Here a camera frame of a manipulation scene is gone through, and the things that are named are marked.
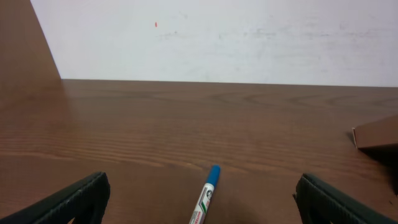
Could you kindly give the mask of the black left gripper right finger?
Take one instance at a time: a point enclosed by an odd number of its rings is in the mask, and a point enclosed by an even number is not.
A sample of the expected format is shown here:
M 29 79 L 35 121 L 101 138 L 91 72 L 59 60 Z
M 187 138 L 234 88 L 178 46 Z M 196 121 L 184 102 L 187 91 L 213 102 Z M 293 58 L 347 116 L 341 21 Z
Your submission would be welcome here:
M 312 174 L 302 174 L 293 197 L 303 224 L 397 224 Z

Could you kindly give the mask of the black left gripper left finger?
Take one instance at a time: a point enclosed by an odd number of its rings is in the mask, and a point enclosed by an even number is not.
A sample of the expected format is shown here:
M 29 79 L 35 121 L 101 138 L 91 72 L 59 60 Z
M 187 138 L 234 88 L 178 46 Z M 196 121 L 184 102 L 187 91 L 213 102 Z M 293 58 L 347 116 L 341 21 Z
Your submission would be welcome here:
M 2 224 L 101 224 L 110 184 L 106 173 L 95 172 L 43 200 L 1 219 Z

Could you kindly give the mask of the blue whiteboard marker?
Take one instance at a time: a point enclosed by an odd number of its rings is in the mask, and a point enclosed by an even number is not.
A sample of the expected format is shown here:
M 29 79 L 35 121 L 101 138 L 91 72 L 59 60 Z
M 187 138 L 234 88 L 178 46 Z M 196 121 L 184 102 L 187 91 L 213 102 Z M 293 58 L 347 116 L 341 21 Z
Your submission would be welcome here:
M 208 212 L 211 197 L 216 189 L 221 168 L 219 165 L 212 166 L 206 182 L 201 190 L 200 197 L 195 204 L 195 209 L 192 213 L 189 224 L 202 224 Z

